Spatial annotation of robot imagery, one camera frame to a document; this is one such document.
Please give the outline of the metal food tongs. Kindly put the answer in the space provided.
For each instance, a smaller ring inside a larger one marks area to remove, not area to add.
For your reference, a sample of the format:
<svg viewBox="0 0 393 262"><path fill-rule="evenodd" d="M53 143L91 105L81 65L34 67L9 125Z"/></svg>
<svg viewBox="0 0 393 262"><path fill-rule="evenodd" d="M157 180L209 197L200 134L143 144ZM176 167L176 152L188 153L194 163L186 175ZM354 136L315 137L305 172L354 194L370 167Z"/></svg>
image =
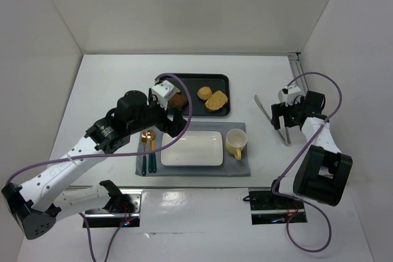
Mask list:
<svg viewBox="0 0 393 262"><path fill-rule="evenodd" d="M264 116L266 117L266 119L268 120L268 122L270 123L270 122L271 122L271 118L270 118L270 116L268 115L267 111L266 111L265 108L263 107L263 105L262 105L262 103L261 103L259 97L258 97L256 94L254 95L254 101L255 101L257 107L262 111L262 113L264 114ZM283 136L282 133L280 132L280 130L278 130L278 129L276 130L276 134L278 135L278 137L280 138L280 140L282 141L282 143L283 143L285 146L288 147L288 146L291 144L291 140L290 140L290 135L289 135L289 129L288 129L288 127L285 127L285 128L284 128L284 131L285 131L285 136Z"/></svg>

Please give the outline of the bread slice with seeds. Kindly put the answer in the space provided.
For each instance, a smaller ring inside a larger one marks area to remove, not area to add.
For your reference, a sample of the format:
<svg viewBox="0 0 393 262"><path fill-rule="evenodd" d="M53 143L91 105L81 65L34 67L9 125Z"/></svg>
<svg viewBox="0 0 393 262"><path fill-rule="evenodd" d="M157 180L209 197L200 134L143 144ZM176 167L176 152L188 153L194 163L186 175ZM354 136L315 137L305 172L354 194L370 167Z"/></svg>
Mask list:
<svg viewBox="0 0 393 262"><path fill-rule="evenodd" d="M209 112L217 111L223 108L228 103L228 96L222 91L216 91L212 96L205 102L205 108Z"/></svg>

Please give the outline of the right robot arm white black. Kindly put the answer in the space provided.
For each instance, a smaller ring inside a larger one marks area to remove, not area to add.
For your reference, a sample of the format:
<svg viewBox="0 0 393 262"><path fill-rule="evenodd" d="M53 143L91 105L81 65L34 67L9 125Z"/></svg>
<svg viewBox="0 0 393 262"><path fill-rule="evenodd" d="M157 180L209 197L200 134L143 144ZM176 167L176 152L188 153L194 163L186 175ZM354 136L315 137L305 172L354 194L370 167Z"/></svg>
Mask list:
<svg viewBox="0 0 393 262"><path fill-rule="evenodd" d="M352 158L337 147L330 132L330 123L322 113L325 95L302 91L297 86L284 87L278 94L279 103L271 106L271 124L281 128L280 118L286 129L299 127L310 146L292 181L282 181L279 191L312 199L322 204L336 206L343 195Z"/></svg>

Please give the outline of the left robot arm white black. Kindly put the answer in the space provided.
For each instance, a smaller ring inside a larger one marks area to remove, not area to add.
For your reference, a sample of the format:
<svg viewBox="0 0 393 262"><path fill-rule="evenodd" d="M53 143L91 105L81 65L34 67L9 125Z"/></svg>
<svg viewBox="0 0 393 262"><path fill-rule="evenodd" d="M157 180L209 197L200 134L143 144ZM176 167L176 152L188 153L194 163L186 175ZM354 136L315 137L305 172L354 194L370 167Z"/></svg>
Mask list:
<svg viewBox="0 0 393 262"><path fill-rule="evenodd" d="M68 216L98 208L115 212L129 202L110 180L75 191L67 191L67 187L96 164L115 156L135 133L155 126L171 137L182 136L190 120L182 117L180 109L169 119L167 106L168 98L160 94L129 91L64 157L51 161L46 170L22 184L8 180L1 193L25 237L37 239Z"/></svg>

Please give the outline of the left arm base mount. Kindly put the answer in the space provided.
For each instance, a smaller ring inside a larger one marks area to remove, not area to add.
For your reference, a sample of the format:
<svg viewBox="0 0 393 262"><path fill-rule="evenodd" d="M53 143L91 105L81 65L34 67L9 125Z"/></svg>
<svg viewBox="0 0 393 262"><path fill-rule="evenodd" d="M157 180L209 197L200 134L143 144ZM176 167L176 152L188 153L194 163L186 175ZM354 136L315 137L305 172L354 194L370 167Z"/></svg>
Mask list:
<svg viewBox="0 0 393 262"><path fill-rule="evenodd" d="M111 197L102 208L90 209L84 215L90 228L137 228L140 226L141 192L121 190L110 180L99 183Z"/></svg>

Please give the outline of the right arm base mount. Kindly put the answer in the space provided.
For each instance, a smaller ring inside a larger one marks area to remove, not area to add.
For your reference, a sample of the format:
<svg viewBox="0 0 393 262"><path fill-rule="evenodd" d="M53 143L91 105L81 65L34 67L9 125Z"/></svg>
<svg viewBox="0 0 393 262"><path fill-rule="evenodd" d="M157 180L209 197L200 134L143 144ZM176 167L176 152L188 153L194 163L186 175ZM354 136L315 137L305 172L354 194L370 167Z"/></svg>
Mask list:
<svg viewBox="0 0 393 262"><path fill-rule="evenodd" d="M305 206L300 201L274 195L268 190L250 191L243 201L249 204L253 225L307 223Z"/></svg>

